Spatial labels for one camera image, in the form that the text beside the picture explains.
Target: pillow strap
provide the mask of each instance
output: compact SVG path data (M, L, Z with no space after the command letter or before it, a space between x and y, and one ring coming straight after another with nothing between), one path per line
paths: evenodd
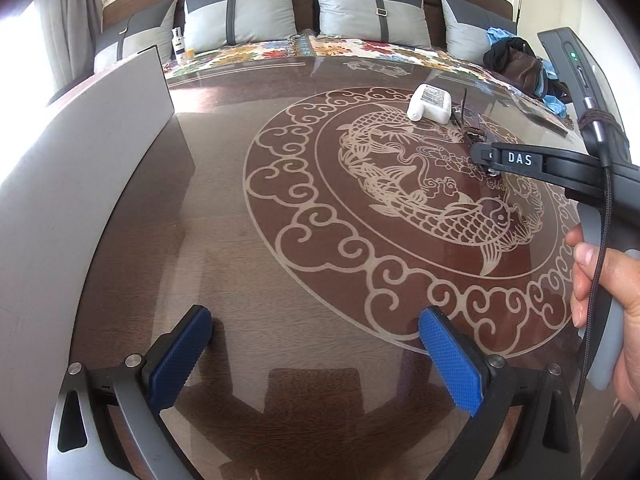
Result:
M121 30L118 33L118 51L116 53L116 61L120 61L122 59L122 47L124 46L124 38L127 35L127 31L129 30L129 22L133 18L133 14L129 16L127 20L127 25L124 26L124 30Z
M382 43L389 42L389 26L386 22L386 10L385 10L385 1L384 0L376 0L376 14L380 19L380 41Z
M236 0L226 0L226 44L236 44Z

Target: curtain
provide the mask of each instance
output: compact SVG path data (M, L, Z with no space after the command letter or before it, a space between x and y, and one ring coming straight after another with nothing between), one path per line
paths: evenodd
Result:
M101 0L35 0L56 91L94 73Z

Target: bolt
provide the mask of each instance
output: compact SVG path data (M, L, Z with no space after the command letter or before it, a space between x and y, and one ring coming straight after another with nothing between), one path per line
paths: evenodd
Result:
M502 368L504 366L504 357L498 354L492 354L488 358L489 364L494 368Z
M551 363L548 367L546 367L546 369L549 370L549 373L551 375L560 375L562 373L562 368L556 363Z
M128 368L135 368L142 362L142 357L139 354L131 354L129 357L124 359L124 364L127 365Z
M75 375L80 370L82 370L82 365L80 363L71 363L69 368L66 369L66 371L69 372L69 375Z

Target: pillow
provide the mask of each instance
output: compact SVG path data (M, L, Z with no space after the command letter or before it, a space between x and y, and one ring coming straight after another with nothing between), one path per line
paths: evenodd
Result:
M160 61L169 61L177 1L166 0L147 7L103 31L95 43L94 72L153 45L158 46Z
M291 0L184 0L184 10L184 43L196 54L297 34Z
M447 27L447 52L482 66L482 55L491 48L487 29L503 28L516 33L516 24L465 0L442 0Z
M320 33L431 48L423 0L318 0Z

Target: white bottle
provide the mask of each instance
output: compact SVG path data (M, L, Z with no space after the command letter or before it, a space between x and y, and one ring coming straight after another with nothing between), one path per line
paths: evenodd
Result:
M187 59L187 51L184 47L184 38L180 33L180 27L172 28L171 32L174 34L171 42L174 44L175 60L178 65L186 65L189 60Z
M411 96L406 116L412 121L419 121L425 117L440 124L447 124L451 117L451 95L441 88L423 83Z

